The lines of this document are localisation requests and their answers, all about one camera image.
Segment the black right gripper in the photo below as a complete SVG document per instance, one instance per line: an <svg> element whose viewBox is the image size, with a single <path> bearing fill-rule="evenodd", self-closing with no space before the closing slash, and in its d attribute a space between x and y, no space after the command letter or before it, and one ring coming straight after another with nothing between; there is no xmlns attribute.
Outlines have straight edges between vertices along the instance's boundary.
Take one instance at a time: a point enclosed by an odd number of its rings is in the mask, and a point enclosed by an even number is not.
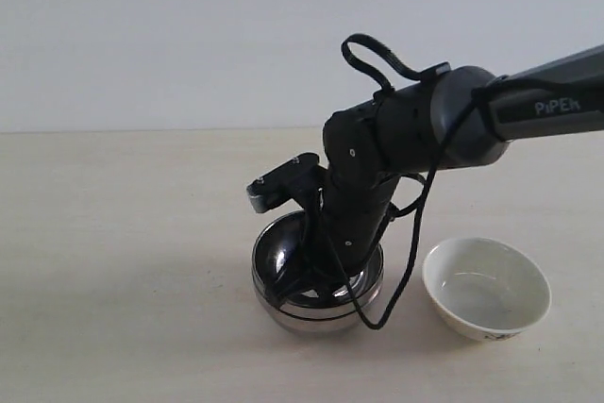
<svg viewBox="0 0 604 403"><path fill-rule="evenodd" d="M310 172L322 205L310 231L309 266L285 265L271 274L271 306L280 309L306 292L321 299L324 280L341 280L362 271L377 248L377 233L400 176L386 176L371 189L348 185L331 171Z"/></svg>

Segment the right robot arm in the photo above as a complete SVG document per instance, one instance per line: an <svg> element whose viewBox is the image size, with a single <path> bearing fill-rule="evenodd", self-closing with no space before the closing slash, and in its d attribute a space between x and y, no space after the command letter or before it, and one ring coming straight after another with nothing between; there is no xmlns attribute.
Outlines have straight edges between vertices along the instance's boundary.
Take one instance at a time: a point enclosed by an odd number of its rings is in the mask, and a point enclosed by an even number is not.
<svg viewBox="0 0 604 403"><path fill-rule="evenodd" d="M322 155L298 155L265 178L267 207L301 209L292 252L264 286L275 308L308 291L333 302L379 255L393 219L422 216L439 171L490 165L515 140L603 127L601 47L512 76L447 63L414 71L365 35L342 52L378 90L328 118Z"/></svg>

